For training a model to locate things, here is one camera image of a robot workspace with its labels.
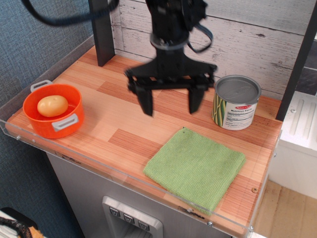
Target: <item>black cable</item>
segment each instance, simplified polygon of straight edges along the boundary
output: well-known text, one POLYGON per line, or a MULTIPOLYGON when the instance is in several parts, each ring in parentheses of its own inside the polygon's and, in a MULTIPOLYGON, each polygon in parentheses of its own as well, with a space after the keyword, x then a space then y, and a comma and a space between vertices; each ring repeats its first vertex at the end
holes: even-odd
POLYGON ((14 221, 0 217, 0 225, 9 227, 15 230, 21 238, 32 238, 30 229, 23 222, 14 221))
POLYGON ((113 11, 119 4, 119 0, 111 0, 108 6, 104 9, 98 10, 96 12, 85 13, 82 15, 75 15, 66 18, 49 18, 40 15, 32 6, 29 0, 21 0, 26 9, 39 21, 50 25, 50 26, 67 26, 72 24, 77 24, 84 21, 96 20, 102 16, 108 15, 113 11))
POLYGON ((197 28, 199 31, 203 32, 210 39, 210 43, 207 46, 205 46, 204 48, 200 49, 200 50, 194 49, 192 47, 192 45, 190 44, 190 42, 187 43, 188 47, 191 48, 193 52, 201 53, 201 52, 204 52, 205 50, 207 50, 212 45, 213 34, 205 26, 202 26, 199 23, 195 26, 195 28, 197 28))

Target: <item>white wood wall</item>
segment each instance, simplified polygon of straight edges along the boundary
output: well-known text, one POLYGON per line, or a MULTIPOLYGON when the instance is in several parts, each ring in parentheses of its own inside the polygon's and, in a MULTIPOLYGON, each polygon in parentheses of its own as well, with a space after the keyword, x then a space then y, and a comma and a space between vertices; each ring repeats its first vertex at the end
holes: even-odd
MULTIPOLYGON (((218 66, 216 77, 245 75, 256 80, 262 95, 282 99, 316 0, 205 0, 213 45, 202 54, 187 46, 185 54, 218 66)), ((151 15, 145 0, 120 0, 111 13, 117 55, 147 62, 156 56, 150 43, 151 15)), ((190 37, 196 48, 208 39, 190 37)))

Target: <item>gray handle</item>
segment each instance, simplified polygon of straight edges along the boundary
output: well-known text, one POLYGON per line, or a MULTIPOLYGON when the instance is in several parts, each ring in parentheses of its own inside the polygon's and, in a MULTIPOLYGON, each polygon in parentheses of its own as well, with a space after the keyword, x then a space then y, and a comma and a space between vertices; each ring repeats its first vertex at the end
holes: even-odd
POLYGON ((39 88, 42 88, 42 87, 44 87, 44 86, 46 86, 46 85, 49 85, 49 84, 53 84, 51 81, 49 81, 49 80, 43 80, 43 81, 41 81, 41 82, 38 82, 38 83, 35 83, 35 84, 32 84, 31 85, 31 88, 30 88, 30 90, 31 90, 31 93, 33 93, 35 90, 37 90, 37 89, 39 89, 39 88))
POLYGON ((54 128, 54 131, 58 132, 60 130, 63 130, 65 128, 71 126, 71 125, 74 125, 78 121, 79 121, 78 116, 74 113, 63 120, 52 122, 52 126, 54 128))

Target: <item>green cloth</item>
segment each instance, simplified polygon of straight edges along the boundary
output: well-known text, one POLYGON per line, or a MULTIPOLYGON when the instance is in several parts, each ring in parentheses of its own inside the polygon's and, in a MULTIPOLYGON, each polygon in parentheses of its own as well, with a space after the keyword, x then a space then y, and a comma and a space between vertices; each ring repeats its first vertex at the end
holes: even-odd
POLYGON ((143 173, 210 215, 198 206, 213 211, 245 161, 244 154, 183 128, 153 156, 143 173))

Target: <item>can lid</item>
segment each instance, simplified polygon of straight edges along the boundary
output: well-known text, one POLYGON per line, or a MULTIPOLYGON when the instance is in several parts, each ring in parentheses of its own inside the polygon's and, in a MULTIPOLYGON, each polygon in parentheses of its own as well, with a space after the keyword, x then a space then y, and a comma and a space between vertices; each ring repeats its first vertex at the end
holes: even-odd
POLYGON ((255 104, 261 95, 259 84, 241 75, 225 76, 216 82, 214 88, 219 97, 236 104, 255 104))

